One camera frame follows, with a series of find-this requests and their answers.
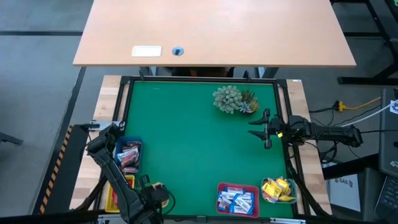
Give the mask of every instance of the blue container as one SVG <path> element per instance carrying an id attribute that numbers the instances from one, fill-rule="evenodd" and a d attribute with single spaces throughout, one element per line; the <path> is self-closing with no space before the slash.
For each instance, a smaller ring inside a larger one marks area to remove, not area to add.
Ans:
<path id="1" fill-rule="evenodd" d="M 115 150 L 115 153 L 114 153 L 114 161 L 115 161 L 116 165 L 118 167 L 120 167 L 120 161 L 119 161 L 119 159 L 118 159 L 118 157 L 116 155 L 123 151 L 123 146 L 125 145 L 125 143 L 131 142 L 131 141 L 139 141 L 139 142 L 141 142 L 141 146 L 138 149 L 139 165 L 137 167 L 137 172 L 136 172 L 136 174 L 138 174 L 139 171 L 141 170 L 141 166 L 142 166 L 142 151 L 143 151 L 142 150 L 143 142 L 142 142 L 142 139 L 140 137 L 138 137 L 138 136 L 121 136 L 120 138 L 118 138 L 118 140 L 116 141 L 116 150 Z"/>

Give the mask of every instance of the black frame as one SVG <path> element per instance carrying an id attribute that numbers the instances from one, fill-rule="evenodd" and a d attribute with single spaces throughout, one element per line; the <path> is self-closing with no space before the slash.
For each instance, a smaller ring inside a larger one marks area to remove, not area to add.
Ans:
<path id="1" fill-rule="evenodd" d="M 126 104 L 124 107 L 123 113 L 123 121 L 128 121 L 128 114 L 131 104 L 132 98 L 132 90 L 134 87 L 135 81 L 141 82 L 216 82 L 216 83 L 261 83 L 261 84 L 271 84 L 274 88 L 275 94 L 275 103 L 277 108 L 277 114 L 283 119 L 282 114 L 282 106 L 280 104 L 280 95 L 279 95 L 279 87 L 282 87 L 284 92 L 285 104 L 287 108 L 287 114 L 290 116 L 292 114 L 291 107 L 290 107 L 290 99 L 289 99 L 289 92 L 287 90 L 286 80 L 268 80 L 268 79 L 260 79 L 260 78 L 207 78 L 207 77 L 153 77 L 153 76 L 145 76 L 145 79 L 142 77 L 130 77 L 129 79 L 129 91 L 126 98 Z M 282 141 L 282 147 L 284 150 L 284 159 L 289 159 L 289 145 L 286 142 Z M 301 166 L 300 154 L 298 152 L 298 148 L 296 148 L 295 152 L 295 161 L 296 164 L 300 164 L 297 166 L 297 173 L 299 177 L 303 180 L 303 170 Z M 289 172 L 286 167 L 287 177 L 290 178 Z M 310 215 L 310 209 L 308 202 L 303 198 L 303 205 L 304 205 L 304 212 L 306 215 Z M 298 208 L 297 204 L 292 204 L 292 211 L 293 216 L 297 216 Z M 165 219 L 169 220 L 190 220 L 190 221 L 197 221 L 200 222 L 201 220 L 206 221 L 220 221 L 220 220 L 239 220 L 239 221 L 254 221 L 254 222 L 269 222 L 270 218 L 245 218 L 245 217 L 221 217 L 221 216 L 194 216 L 194 215 L 165 215 Z"/>
<path id="2" fill-rule="evenodd" d="M 384 0 L 387 4 L 391 14 L 398 23 L 398 16 L 394 14 L 390 2 Z M 369 0 L 330 0 L 331 4 L 336 2 L 343 3 L 363 3 L 367 6 L 370 14 L 372 15 L 373 21 L 377 26 L 379 32 L 344 32 L 345 37 L 382 37 L 385 44 L 391 51 L 394 62 L 371 78 L 367 77 L 338 77 L 339 84 L 352 84 L 352 85 L 398 85 L 398 78 L 389 78 L 395 72 L 398 72 L 398 52 L 395 50 L 393 44 L 390 41 L 390 37 L 387 34 L 383 24 L 380 21 L 379 16 L 374 10 Z"/>

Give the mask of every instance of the wooden desk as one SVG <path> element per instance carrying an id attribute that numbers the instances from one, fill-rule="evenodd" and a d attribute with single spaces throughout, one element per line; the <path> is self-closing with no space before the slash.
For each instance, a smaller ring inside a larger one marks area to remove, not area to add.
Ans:
<path id="1" fill-rule="evenodd" d="M 111 121 L 113 116 L 114 107 L 116 104 L 116 98 L 119 91 L 119 83 L 121 76 L 107 75 L 104 77 L 103 84 L 99 93 L 95 113 L 93 119 L 98 121 Z M 310 119 L 308 113 L 307 101 L 305 99 L 303 85 L 301 81 L 287 80 L 290 106 L 292 113 L 303 116 Z M 123 97 L 121 105 L 125 105 L 127 96 L 128 84 L 124 87 Z M 284 104 L 284 92 L 279 89 L 280 101 L 282 103 L 282 112 L 284 118 L 287 117 L 286 105 Z M 119 119 L 122 119 L 124 108 L 121 107 L 119 110 Z M 97 134 L 92 133 L 91 137 L 94 138 Z M 300 146 L 300 157 L 302 161 L 302 169 L 305 177 L 305 185 L 314 196 L 315 200 L 322 206 L 322 208 L 331 214 L 330 203 L 325 188 L 325 181 L 323 180 L 322 167 L 319 161 L 318 151 L 313 146 L 305 144 Z M 100 176 L 100 167 L 95 164 L 94 160 L 87 156 L 86 153 L 83 156 L 78 179 L 76 181 L 75 191 L 73 193 L 72 202 L 70 208 L 76 208 L 88 196 L 94 186 L 98 183 Z M 106 201 L 106 194 L 108 192 L 109 184 L 107 183 L 103 190 L 103 197 L 100 208 L 104 208 Z M 298 212 L 304 213 L 302 198 L 298 194 Z"/>
<path id="2" fill-rule="evenodd" d="M 137 45 L 161 56 L 132 57 Z M 356 65 L 329 0 L 95 0 L 73 64 Z"/>

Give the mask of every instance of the white label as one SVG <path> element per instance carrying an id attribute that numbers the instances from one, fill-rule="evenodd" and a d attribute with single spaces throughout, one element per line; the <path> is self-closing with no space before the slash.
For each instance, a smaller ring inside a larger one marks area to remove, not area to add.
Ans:
<path id="1" fill-rule="evenodd" d="M 398 114 L 398 103 L 394 103 L 394 100 L 391 100 L 390 104 L 390 112 L 394 114 Z"/>
<path id="2" fill-rule="evenodd" d="M 131 55 L 133 57 L 160 57 L 162 46 L 134 46 Z"/>

